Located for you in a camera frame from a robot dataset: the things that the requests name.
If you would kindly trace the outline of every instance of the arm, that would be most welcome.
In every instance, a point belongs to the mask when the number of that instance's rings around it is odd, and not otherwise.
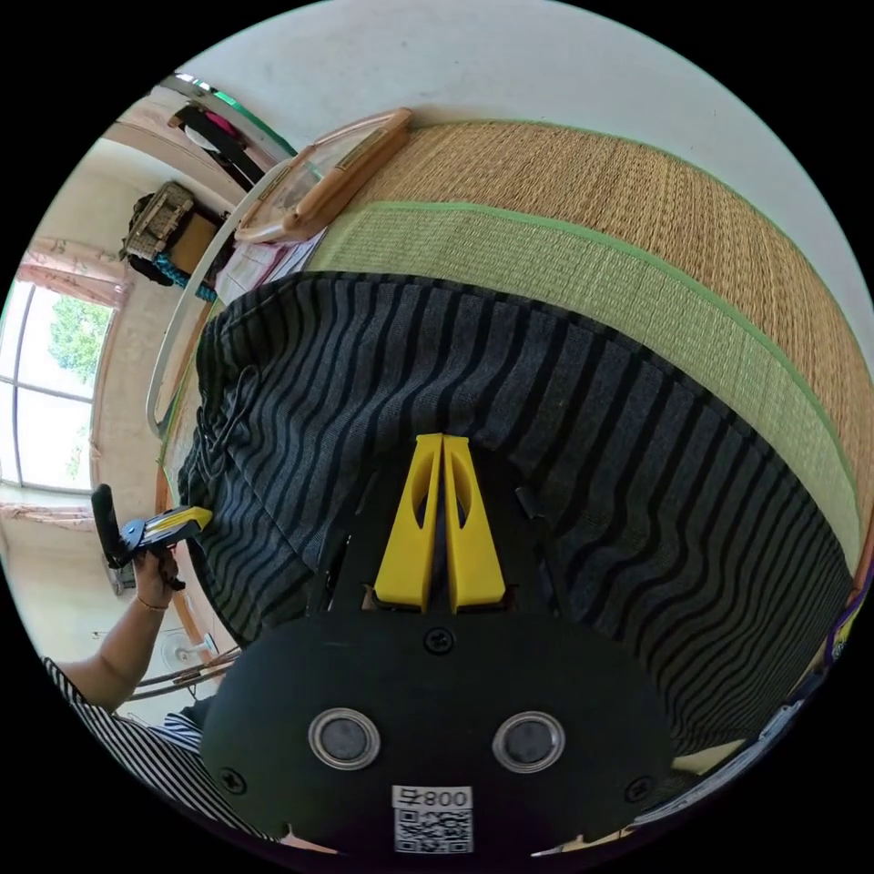
[[[137,597],[103,639],[100,648],[81,662],[58,664],[82,697],[110,713],[124,704],[146,675],[152,650],[173,590],[164,579],[173,579],[176,562],[166,553],[138,558],[134,564]]]

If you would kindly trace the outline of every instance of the striped blanket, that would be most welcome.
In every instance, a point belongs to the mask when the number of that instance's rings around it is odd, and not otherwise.
[[[685,755],[755,737],[850,579],[816,503],[668,361],[565,310],[438,279],[301,273],[204,329],[179,475],[198,578],[245,645],[300,616],[363,461],[448,432],[539,495],[574,616],[648,671]]]

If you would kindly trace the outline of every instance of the bag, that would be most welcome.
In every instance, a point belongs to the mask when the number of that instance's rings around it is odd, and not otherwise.
[[[176,182],[167,182],[134,221],[125,251],[151,261],[167,247],[179,222],[194,208],[194,195]]]

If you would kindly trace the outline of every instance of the curtain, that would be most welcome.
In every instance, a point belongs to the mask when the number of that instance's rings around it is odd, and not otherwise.
[[[124,305],[130,285],[127,264],[118,255],[53,237],[31,240],[15,278],[114,310]]]
[[[71,531],[95,531],[91,508],[38,507],[29,503],[0,503],[0,519],[23,519],[67,528]]]

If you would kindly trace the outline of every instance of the black handle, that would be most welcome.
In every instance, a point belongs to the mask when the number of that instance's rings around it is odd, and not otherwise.
[[[158,573],[161,575],[164,585],[168,585],[174,592],[181,592],[185,588],[185,582],[177,576],[169,576],[165,574],[164,555],[169,554],[169,549],[166,546],[153,547],[149,550],[158,559]]]
[[[118,530],[116,507],[112,501],[112,489],[105,483],[98,485],[91,495],[91,511],[100,546],[110,564],[122,566],[127,561],[127,548]]]

